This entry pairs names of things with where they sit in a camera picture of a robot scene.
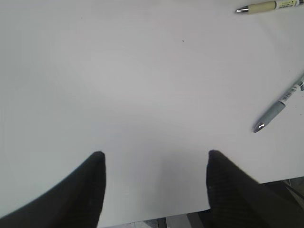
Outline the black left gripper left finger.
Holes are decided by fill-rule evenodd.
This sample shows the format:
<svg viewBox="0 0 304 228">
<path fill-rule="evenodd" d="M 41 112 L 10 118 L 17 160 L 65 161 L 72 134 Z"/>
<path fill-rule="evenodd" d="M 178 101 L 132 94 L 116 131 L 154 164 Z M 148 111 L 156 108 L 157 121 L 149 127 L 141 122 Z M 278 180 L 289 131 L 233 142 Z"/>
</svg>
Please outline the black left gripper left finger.
<svg viewBox="0 0 304 228">
<path fill-rule="evenodd" d="M 96 228 L 106 189 L 103 152 L 92 153 L 43 195 L 2 217 L 2 228 Z"/>
</svg>

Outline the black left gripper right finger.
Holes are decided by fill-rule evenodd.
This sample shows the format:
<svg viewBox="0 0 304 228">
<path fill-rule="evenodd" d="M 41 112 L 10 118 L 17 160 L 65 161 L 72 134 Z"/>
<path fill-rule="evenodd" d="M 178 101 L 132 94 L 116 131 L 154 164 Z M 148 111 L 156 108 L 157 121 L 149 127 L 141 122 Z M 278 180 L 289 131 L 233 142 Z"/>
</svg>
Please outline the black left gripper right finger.
<svg viewBox="0 0 304 228">
<path fill-rule="evenodd" d="M 260 184 L 223 153 L 209 151 L 206 185 L 215 228 L 302 228 L 303 195 L 283 181 Z"/>
</svg>

